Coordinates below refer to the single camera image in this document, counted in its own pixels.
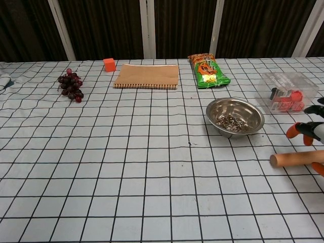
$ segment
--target dark curtain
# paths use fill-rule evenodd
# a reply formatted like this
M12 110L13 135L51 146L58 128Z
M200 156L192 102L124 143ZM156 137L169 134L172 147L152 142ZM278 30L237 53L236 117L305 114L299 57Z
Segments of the dark curtain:
M59 0L77 60L142 59L137 0Z
M324 24L320 27L307 53L307 57L324 57Z
M157 58L187 58L209 52L215 8L212 0L155 0Z
M291 57L315 0L226 0L216 57Z
M0 1L0 61L67 60L45 0Z

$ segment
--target brown notebook cover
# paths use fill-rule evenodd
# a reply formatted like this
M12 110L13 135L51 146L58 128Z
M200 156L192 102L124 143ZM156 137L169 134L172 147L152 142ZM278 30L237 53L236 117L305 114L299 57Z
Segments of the brown notebook cover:
M124 64L114 88L176 89L178 65L128 65Z

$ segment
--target clear plastic box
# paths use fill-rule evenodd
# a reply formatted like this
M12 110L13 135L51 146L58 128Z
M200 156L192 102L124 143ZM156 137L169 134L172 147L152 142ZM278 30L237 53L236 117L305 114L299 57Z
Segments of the clear plastic box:
M255 88L256 98L261 98L272 113L301 112L318 91L318 86L300 72L264 73Z

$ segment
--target chip bag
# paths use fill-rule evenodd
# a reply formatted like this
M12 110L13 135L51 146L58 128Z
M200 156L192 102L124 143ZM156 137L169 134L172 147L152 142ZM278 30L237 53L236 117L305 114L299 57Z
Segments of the chip bag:
M197 76L199 89L206 89L220 85L227 85L230 79L226 77L216 63L213 54L194 54L188 56L192 68Z

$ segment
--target metal bowl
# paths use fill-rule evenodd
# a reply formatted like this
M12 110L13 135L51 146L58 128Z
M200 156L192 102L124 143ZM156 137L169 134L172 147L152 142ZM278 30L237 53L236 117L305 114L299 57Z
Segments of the metal bowl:
M238 138L256 133L264 125L264 116L256 106L236 98L222 98L212 101L206 108L206 114L218 132L226 138ZM216 124L216 119L228 115L245 121L249 126L248 130L233 132Z

